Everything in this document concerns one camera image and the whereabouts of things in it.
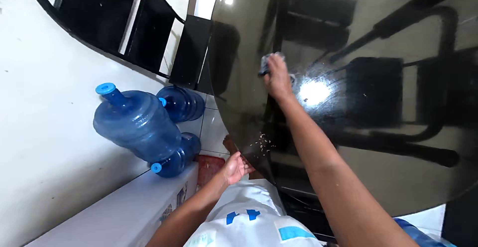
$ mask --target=left hand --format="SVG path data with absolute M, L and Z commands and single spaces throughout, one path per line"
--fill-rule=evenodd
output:
M 253 171 L 255 169 L 241 157 L 240 152 L 236 152 L 229 157 L 219 173 L 222 173 L 228 184 L 231 185 L 239 182 L 242 176 Z

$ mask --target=forearm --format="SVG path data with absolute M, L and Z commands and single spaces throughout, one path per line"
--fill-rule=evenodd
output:
M 202 189 L 174 210 L 159 226 L 146 247 L 181 247 L 206 220 L 228 182 L 221 173 L 216 174 Z
M 417 246 L 368 192 L 295 97 L 278 102 L 338 243 L 343 247 Z

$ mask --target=water gallon bottle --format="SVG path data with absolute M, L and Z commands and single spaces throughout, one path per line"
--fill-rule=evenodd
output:
M 192 133 L 182 133 L 181 146 L 170 157 L 151 164 L 151 171 L 164 178 L 179 175 L 201 151 L 199 138 Z
M 181 133 L 155 95 L 135 90 L 120 92 L 112 83 L 99 85 L 96 93 L 105 98 L 93 120 L 101 136 L 151 163 L 179 148 Z
M 412 238 L 420 247 L 452 247 L 454 246 L 453 244 L 445 241 L 444 239 L 443 241 L 445 243 L 434 240 L 433 238 L 429 237 L 427 234 L 421 232 L 414 225 L 410 224 L 409 222 L 403 219 L 394 218 L 394 220 L 403 229 L 403 231 L 405 231 L 410 236 L 410 238 Z
M 199 94 L 175 85 L 167 86 L 156 94 L 164 98 L 169 118 L 175 123 L 195 120 L 204 114 L 206 104 Z

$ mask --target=round glass tabletop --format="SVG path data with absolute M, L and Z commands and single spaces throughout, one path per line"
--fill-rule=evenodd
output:
M 208 49 L 222 120 L 284 192 L 313 201 L 258 76 L 280 51 L 293 91 L 392 216 L 478 181 L 478 0 L 216 0 Z

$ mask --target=shirt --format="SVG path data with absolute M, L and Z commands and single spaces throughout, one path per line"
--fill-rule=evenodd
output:
M 185 247 L 322 247 L 299 221 L 284 215 L 266 179 L 229 186 Z

